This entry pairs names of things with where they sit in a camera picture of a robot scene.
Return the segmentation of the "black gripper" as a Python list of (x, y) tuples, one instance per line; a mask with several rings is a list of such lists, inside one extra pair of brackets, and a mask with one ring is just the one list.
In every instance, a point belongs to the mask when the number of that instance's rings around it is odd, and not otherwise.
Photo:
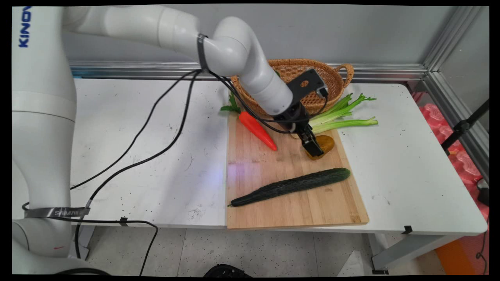
[(324, 154), (316, 137), (309, 125), (310, 115), (300, 101), (293, 103), (284, 112), (273, 116), (287, 133), (297, 134), (301, 140), (302, 147), (312, 156), (319, 157)]

